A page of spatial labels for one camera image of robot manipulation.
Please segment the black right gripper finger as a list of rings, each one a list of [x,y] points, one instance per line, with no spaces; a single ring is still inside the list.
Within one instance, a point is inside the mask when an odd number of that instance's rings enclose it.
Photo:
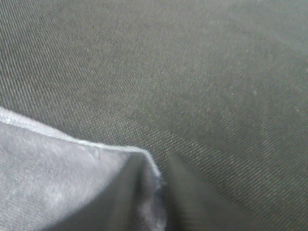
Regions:
[[[175,154],[164,175],[167,212],[177,231],[248,231],[250,220],[224,200]]]

